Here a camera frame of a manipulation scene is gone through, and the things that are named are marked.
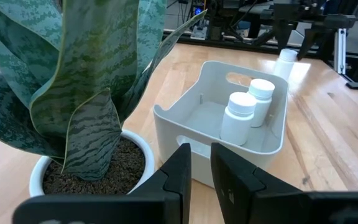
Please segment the white container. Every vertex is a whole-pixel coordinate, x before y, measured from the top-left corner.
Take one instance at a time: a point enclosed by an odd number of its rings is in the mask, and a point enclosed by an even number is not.
[[[256,99],[256,107],[251,127],[258,128],[263,125],[272,102],[273,91],[274,84],[267,80],[256,78],[251,81],[248,93]]]
[[[256,99],[244,92],[230,94],[224,109],[220,137],[223,141],[241,146],[247,142],[248,132],[254,118]]]
[[[274,66],[273,75],[282,77],[285,81],[288,81],[297,55],[298,52],[291,49],[281,50],[280,56]]]
[[[135,185],[135,187],[129,192],[130,194],[154,174],[154,154],[153,150],[151,150],[150,146],[142,139],[142,137],[133,133],[132,131],[122,130],[121,137],[124,137],[135,143],[142,150],[145,159],[145,167],[142,177]],[[31,197],[45,195],[44,190],[42,188],[42,182],[44,179],[45,171],[47,170],[51,161],[51,158],[47,156],[42,156],[32,170],[29,183],[29,192]]]
[[[220,139],[224,109],[231,93],[247,92],[248,87],[231,83],[229,72],[262,78],[275,85],[264,125],[252,128],[242,146]],[[284,139],[288,83],[275,75],[227,63],[203,64],[197,82],[168,110],[154,106],[160,158],[165,162],[185,142],[191,144],[191,176],[213,187],[211,143],[218,142],[262,169],[266,169],[281,150]]]

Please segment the white plastic bin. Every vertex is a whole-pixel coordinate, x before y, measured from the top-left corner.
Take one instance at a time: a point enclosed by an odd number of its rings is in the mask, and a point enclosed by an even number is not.
[[[248,91],[247,86],[231,83],[230,72],[263,78],[275,85],[272,104],[264,125],[252,128],[242,146],[219,138],[224,108],[231,93]],[[219,142],[253,164],[266,169],[283,146],[288,83],[275,75],[217,61],[207,61],[197,82],[168,110],[154,106],[160,158],[165,162],[184,142],[191,144],[191,176],[213,187],[210,145]]]

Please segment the white bottle cap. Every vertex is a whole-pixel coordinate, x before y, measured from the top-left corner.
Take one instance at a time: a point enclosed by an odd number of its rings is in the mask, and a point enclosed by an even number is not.
[[[280,52],[280,58],[289,62],[294,62],[298,52],[291,49],[283,49]]]
[[[251,81],[248,92],[256,98],[269,99],[273,95],[274,88],[273,83],[261,78],[256,78]]]
[[[235,115],[252,114],[255,111],[256,99],[249,93],[235,92],[230,94],[227,108]]]

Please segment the wooden tabletop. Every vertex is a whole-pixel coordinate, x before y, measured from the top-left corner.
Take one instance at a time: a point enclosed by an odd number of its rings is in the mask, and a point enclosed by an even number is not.
[[[177,46],[154,72],[142,101],[124,128],[140,134],[155,153],[158,144],[152,106],[164,109],[197,80],[203,62],[222,62],[273,70],[276,55]],[[235,82],[246,82],[234,77]],[[319,60],[303,59],[290,77],[285,143],[268,171],[302,190],[358,190],[358,91]],[[29,197],[28,182],[39,156],[0,142],[0,223]],[[191,190],[190,223],[223,223],[216,194],[197,181]]]

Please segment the plant leaf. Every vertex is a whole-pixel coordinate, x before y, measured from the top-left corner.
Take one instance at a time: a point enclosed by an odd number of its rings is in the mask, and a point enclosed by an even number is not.
[[[84,180],[102,178],[109,168],[120,134],[116,107],[107,88],[92,96],[72,114],[63,172]]]
[[[0,74],[0,141],[26,152],[64,158],[64,139],[45,139],[32,126],[29,110]]]
[[[55,0],[0,0],[0,9],[11,19],[41,35],[56,49],[60,47],[62,15]]]
[[[64,0],[58,70],[30,104],[40,134],[65,136],[71,114],[89,97],[107,87],[112,97],[129,90],[137,70],[138,6],[139,0]]]
[[[122,97],[122,100],[115,101],[118,110],[119,120],[121,124],[131,115],[135,110],[137,104],[143,96],[146,86],[150,80],[151,74],[153,74],[157,65],[161,60],[169,54],[172,48],[175,46],[179,37],[192,25],[204,18],[206,10],[202,13],[192,17],[189,21],[182,24],[177,30],[173,31],[165,40],[160,44],[160,47],[155,54],[152,63],[147,67],[142,75],[136,78],[134,85],[131,89]]]
[[[29,66],[39,83],[46,83],[56,69],[58,50],[44,38],[17,23],[0,9],[0,41]]]
[[[7,84],[28,108],[31,96],[42,86],[27,65],[13,55],[0,41],[0,70]]]
[[[137,26],[137,76],[152,61],[161,43],[167,0],[140,0]]]

